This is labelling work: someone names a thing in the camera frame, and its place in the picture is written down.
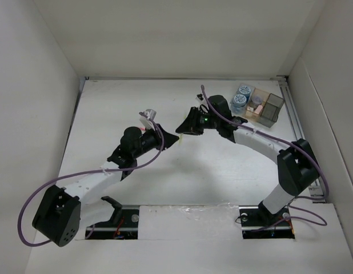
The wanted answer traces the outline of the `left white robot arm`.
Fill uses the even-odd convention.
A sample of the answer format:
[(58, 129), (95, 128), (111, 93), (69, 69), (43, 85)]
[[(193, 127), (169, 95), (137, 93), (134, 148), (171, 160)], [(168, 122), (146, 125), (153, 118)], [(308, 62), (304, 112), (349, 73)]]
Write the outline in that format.
[(32, 226), (59, 247), (72, 241), (81, 226), (81, 210), (93, 203), (114, 183), (127, 178), (138, 166), (137, 159), (156, 149), (170, 148), (178, 136), (156, 128), (141, 131), (138, 127), (125, 129), (119, 146), (107, 158), (100, 170), (62, 188), (53, 185), (44, 193)]

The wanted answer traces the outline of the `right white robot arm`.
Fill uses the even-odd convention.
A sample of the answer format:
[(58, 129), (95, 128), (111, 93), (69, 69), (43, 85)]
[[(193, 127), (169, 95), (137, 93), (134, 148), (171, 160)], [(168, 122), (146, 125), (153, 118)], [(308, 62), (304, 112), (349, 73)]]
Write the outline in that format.
[(258, 205), (256, 217), (265, 225), (278, 220), (282, 209), (297, 198), (318, 177), (312, 162), (316, 161), (310, 144), (299, 139), (289, 145), (263, 136), (243, 126), (245, 118), (233, 116), (226, 99), (221, 95), (208, 98), (206, 105), (191, 107), (178, 134), (202, 135), (205, 129), (235, 143), (246, 146), (272, 160), (278, 169), (278, 185)]

